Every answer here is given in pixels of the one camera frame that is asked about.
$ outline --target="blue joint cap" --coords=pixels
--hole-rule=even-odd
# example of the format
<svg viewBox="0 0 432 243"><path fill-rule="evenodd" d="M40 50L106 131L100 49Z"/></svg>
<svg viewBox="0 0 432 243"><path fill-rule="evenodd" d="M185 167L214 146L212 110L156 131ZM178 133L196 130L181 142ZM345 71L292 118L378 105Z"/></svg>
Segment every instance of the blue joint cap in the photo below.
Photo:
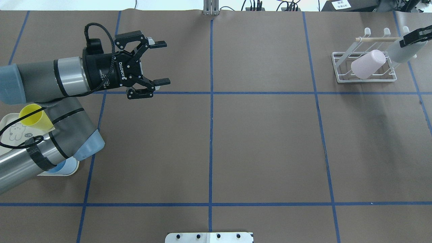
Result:
<svg viewBox="0 0 432 243"><path fill-rule="evenodd" d="M27 103L21 75L16 64L0 67L0 100L8 105Z"/></svg>

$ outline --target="white mounting bracket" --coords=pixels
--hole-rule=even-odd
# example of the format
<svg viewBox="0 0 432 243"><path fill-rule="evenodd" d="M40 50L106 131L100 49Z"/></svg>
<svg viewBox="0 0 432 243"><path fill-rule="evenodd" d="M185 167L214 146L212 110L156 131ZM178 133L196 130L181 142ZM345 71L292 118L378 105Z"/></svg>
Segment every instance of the white mounting bracket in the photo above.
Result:
<svg viewBox="0 0 432 243"><path fill-rule="evenodd" d="M254 233L212 232L212 233L169 233L165 243L254 243Z"/></svg>
<svg viewBox="0 0 432 243"><path fill-rule="evenodd" d="M219 15L219 0L204 0L204 15Z"/></svg>

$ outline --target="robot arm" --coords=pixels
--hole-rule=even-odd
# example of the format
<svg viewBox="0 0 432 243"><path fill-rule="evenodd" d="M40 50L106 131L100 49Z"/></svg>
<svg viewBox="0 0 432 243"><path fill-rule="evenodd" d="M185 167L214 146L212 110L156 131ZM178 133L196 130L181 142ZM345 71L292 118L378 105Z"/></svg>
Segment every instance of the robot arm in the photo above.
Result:
<svg viewBox="0 0 432 243"><path fill-rule="evenodd" d="M111 41L111 53L103 52L100 39L88 38L92 25L105 30ZM113 40L97 23L86 25L84 33L87 47L82 58L0 67L0 100L9 105L39 103L55 127L43 139L28 139L26 148L12 149L0 156L0 194L76 156L77 152L83 159L101 149L82 152L90 137L100 135L76 97L125 86L128 99L151 98L156 87L170 84L168 78L153 81L145 78L140 61L146 50L166 47L164 41L155 42L141 31L116 35ZM136 41L139 44L133 51L125 50L126 44ZM114 43L120 49L117 52ZM135 89L134 84L145 88Z"/></svg>

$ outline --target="white metal plate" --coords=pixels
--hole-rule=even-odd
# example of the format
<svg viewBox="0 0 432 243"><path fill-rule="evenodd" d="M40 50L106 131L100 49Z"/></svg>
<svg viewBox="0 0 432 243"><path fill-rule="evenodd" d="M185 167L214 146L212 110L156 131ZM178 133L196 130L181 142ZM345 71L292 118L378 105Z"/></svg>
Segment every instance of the white metal plate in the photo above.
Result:
<svg viewBox="0 0 432 243"><path fill-rule="evenodd" d="M248 232L169 233L165 238L165 243L253 243L253 242L254 242L254 233L248 233Z"/></svg>

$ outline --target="white wire rack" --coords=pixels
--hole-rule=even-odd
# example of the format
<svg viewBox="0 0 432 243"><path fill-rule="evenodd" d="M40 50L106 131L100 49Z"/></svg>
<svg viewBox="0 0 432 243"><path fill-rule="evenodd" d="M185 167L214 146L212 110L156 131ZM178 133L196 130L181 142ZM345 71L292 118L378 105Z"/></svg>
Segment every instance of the white wire rack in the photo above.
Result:
<svg viewBox="0 0 432 243"><path fill-rule="evenodd" d="M332 62L334 73L338 83L360 83L360 82L394 82L396 81L395 68L399 63L392 63L387 52L383 51L386 63L367 79L359 79L353 74L351 63L372 50L380 50L384 42L394 42L398 37L390 37L390 29L384 29L384 35L380 38L370 38L371 30L365 28L363 37L356 38L356 41L345 52L333 52ZM357 51L363 44L370 44L364 51Z"/></svg>

